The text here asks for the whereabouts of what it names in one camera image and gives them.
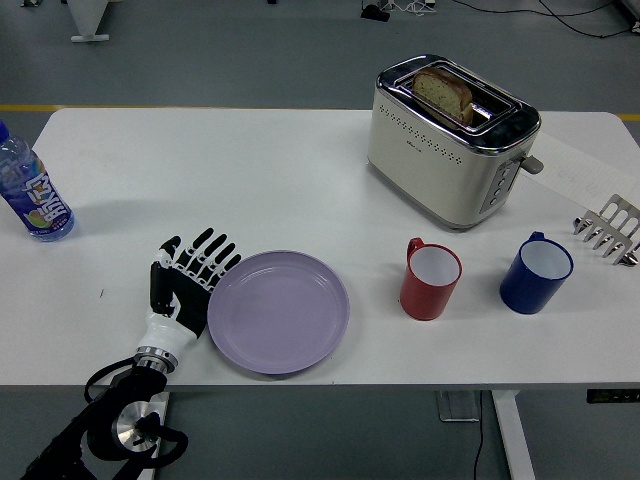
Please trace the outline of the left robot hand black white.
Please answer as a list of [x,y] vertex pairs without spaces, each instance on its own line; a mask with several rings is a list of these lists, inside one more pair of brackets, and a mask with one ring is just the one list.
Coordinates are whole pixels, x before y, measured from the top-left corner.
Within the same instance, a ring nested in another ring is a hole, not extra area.
[[235,243],[212,227],[187,245],[179,236],[165,241],[150,267],[147,329],[138,347],[178,359],[203,333],[214,288],[240,260]]

